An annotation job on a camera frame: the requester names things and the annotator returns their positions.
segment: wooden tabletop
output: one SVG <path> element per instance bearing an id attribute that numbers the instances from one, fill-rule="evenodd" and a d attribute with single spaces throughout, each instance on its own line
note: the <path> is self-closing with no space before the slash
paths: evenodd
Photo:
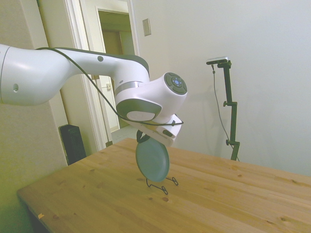
<path id="1" fill-rule="evenodd" d="M 18 191 L 53 233 L 311 233 L 311 177 L 168 148 L 169 192 L 125 139 Z"/>

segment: wire plate stand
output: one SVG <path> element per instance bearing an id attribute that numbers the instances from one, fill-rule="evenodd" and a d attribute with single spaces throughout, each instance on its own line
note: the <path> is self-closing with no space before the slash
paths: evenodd
<path id="1" fill-rule="evenodd" d="M 166 179 L 167 179 L 167 180 L 170 180 L 170 181 L 173 181 L 174 184 L 175 184 L 176 186 L 178 186 L 178 181 L 176 180 L 175 177 L 172 177 L 171 179 L 166 177 Z M 150 188 L 151 186 L 153 186 L 153 187 L 156 187 L 156 188 L 158 188 L 158 189 L 161 189 L 166 195 L 168 195 L 168 193 L 169 193 L 169 192 L 166 190 L 166 188 L 165 188 L 164 186 L 158 187 L 158 186 L 153 185 L 153 184 L 148 184 L 148 179 L 147 179 L 147 178 L 146 178 L 146 183 L 147 183 L 147 186 L 148 186 L 149 188 Z"/>

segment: teal plate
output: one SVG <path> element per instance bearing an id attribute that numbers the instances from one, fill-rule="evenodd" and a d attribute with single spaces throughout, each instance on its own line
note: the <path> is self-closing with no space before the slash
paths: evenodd
<path id="1" fill-rule="evenodd" d="M 153 138 L 136 147 L 136 162 L 141 173 L 153 182 L 163 181 L 170 169 L 170 158 L 166 147 Z"/>

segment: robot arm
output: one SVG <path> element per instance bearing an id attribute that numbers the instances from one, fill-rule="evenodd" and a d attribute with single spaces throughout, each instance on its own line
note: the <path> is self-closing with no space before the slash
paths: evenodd
<path id="1" fill-rule="evenodd" d="M 166 73 L 150 82 L 148 65 L 140 57 L 57 50 L 86 73 L 110 76 L 114 80 L 117 112 L 129 124 L 166 146 L 174 142 L 181 128 L 175 113 L 187 95 L 186 84 L 178 75 Z M 50 100 L 68 78 L 81 73 L 76 65 L 55 51 L 0 45 L 0 103 L 42 104 Z"/>

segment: light switch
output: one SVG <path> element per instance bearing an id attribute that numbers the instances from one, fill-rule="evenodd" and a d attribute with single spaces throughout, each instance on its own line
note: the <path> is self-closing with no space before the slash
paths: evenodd
<path id="1" fill-rule="evenodd" d="M 151 35 L 151 30 L 150 30 L 150 22 L 149 22 L 149 19 L 144 19 L 142 21 L 142 25 L 144 27 L 144 34 L 145 36 L 148 36 L 148 35 Z"/>

